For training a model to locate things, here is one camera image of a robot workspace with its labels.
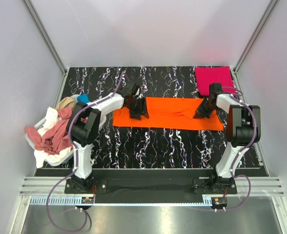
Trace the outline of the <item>orange t shirt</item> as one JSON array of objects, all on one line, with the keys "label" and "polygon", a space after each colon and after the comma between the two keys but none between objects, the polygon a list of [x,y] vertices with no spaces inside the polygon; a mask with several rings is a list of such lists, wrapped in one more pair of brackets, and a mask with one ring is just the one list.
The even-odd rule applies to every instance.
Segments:
[{"label": "orange t shirt", "polygon": [[129,109],[124,107],[114,111],[113,126],[195,131],[224,129],[216,111],[213,111],[210,118],[193,118],[196,109],[203,101],[202,98],[147,97],[146,100],[149,118],[132,119]]}]

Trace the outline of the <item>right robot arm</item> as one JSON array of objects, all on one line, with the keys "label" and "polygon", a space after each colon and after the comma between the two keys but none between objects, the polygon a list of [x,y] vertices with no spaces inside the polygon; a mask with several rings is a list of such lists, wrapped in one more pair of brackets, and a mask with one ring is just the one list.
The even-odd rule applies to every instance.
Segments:
[{"label": "right robot arm", "polygon": [[249,148],[261,138],[261,111],[257,105],[248,105],[237,98],[238,94],[223,91],[221,83],[209,85],[205,98],[193,116],[209,119],[213,111],[222,109],[228,114],[226,149],[208,179],[194,179],[195,194],[236,194],[235,170]]}]

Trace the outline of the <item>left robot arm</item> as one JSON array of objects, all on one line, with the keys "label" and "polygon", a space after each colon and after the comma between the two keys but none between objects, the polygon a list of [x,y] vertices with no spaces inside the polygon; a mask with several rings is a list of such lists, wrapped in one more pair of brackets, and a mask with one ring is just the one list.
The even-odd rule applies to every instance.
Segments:
[{"label": "left robot arm", "polygon": [[96,190],[92,177],[91,146],[106,122],[106,116],[123,107],[129,110],[132,119],[149,118],[146,98],[140,86],[131,81],[104,98],[87,104],[79,101],[74,106],[67,125],[68,137],[73,146],[74,167],[73,172],[66,177],[65,193],[84,194]]}]

